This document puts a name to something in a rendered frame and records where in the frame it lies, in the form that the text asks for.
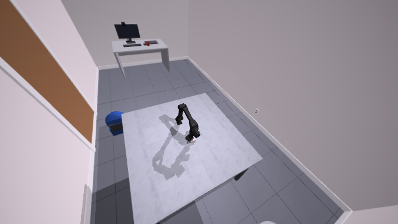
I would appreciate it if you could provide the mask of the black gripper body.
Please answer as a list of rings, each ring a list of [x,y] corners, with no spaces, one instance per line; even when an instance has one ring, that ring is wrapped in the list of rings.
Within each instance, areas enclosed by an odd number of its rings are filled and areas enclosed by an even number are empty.
[[[189,130],[189,136],[186,136],[186,140],[191,141],[193,133]]]

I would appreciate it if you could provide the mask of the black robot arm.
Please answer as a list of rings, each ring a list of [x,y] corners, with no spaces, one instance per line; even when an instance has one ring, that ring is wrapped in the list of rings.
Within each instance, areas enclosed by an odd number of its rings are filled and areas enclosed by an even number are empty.
[[[190,112],[188,110],[187,105],[184,104],[184,103],[180,104],[180,105],[178,105],[178,109],[179,109],[178,116],[175,118],[176,122],[177,122],[177,125],[182,124],[181,121],[183,120],[183,112],[185,112],[185,114],[186,114],[186,116],[187,116],[187,118],[189,120],[190,131],[193,133],[192,136],[194,136],[195,138],[198,138],[200,136],[200,132],[198,131],[198,129],[199,129],[198,128],[198,124],[192,118],[192,116],[191,116],[191,114],[190,114]]]

